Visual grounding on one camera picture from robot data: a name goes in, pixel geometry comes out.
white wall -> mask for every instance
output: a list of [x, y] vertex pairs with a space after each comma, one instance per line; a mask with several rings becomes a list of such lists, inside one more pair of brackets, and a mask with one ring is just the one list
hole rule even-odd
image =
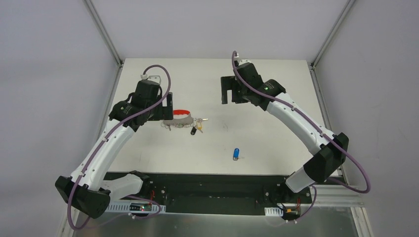
[[379, 237], [419, 234], [418, 12], [417, 0], [359, 0], [317, 68], [332, 127], [371, 178], [363, 198]]
[[55, 236], [117, 67], [81, 0], [0, 3], [0, 230]]
[[94, 0], [123, 58], [316, 56], [347, 0]]

blue object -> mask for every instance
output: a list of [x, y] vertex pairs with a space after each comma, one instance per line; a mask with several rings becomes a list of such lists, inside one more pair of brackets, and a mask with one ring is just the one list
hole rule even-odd
[[239, 148], [234, 149], [234, 153], [233, 153], [233, 159], [238, 159], [239, 158]]

robotic arm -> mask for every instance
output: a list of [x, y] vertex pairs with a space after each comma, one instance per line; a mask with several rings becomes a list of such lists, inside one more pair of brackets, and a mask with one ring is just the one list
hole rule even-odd
[[[148, 191], [148, 176], [137, 171], [116, 180], [103, 180], [118, 152], [140, 126], [151, 120], [173, 119], [172, 93], [169, 93], [166, 97], [166, 107], [160, 103], [155, 108], [127, 120], [113, 131], [112, 136], [106, 138], [108, 132], [118, 123], [162, 99], [160, 84], [148, 79], [149, 77], [140, 80], [135, 92], [131, 93], [126, 100], [113, 106], [105, 129], [90, 153], [71, 173], [70, 177], [60, 176], [55, 182], [60, 195], [68, 202], [73, 186], [76, 185], [78, 177], [82, 175], [71, 204], [91, 218], [101, 216], [110, 201], [119, 200], [128, 195], [140, 193], [140, 191]], [[94, 155], [93, 160], [83, 172], [92, 155]]]
[[283, 103], [271, 100], [250, 90], [236, 76], [221, 78], [222, 104], [227, 104], [227, 91], [232, 90], [232, 102], [236, 104], [251, 102], [255, 106], [261, 107], [264, 111], [272, 114], [281, 120], [307, 147], [313, 155], [302, 168], [289, 176], [278, 189], [280, 195], [274, 198], [280, 202], [287, 202], [295, 193], [314, 184], [323, 183], [338, 167], [345, 161], [342, 154], [333, 144], [330, 144], [323, 135], [334, 137], [335, 141], [343, 149], [347, 150], [349, 139], [343, 133], [335, 135], [332, 131], [322, 128], [322, 134], [295, 110], [303, 110], [287, 94], [285, 88], [277, 81], [270, 79], [262, 81], [262, 77], [257, 73], [254, 64], [250, 60], [239, 60], [234, 58], [234, 65], [237, 67], [239, 76], [257, 91], [278, 98], [292, 105], [289, 108]]

white table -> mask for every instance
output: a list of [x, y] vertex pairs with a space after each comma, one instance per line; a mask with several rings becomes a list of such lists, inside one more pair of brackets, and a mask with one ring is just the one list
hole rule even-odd
[[[252, 60], [264, 81], [277, 80], [292, 98], [323, 123], [306, 61]], [[140, 127], [112, 163], [110, 171], [279, 174], [298, 170], [312, 155], [279, 120], [250, 103], [221, 104], [221, 76], [233, 75], [229, 59], [126, 59], [113, 104], [135, 91], [143, 70], [152, 64], [167, 68], [172, 78], [173, 109], [189, 110], [195, 118], [206, 118], [204, 133], [190, 134], [190, 128], [161, 127], [150, 121]], [[163, 91], [166, 75], [160, 75]], [[240, 149], [238, 161], [232, 159]]]

red strap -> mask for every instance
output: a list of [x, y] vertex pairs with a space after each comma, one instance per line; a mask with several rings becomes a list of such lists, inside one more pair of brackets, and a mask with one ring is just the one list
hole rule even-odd
[[190, 113], [187, 110], [173, 110], [173, 115], [188, 115]]

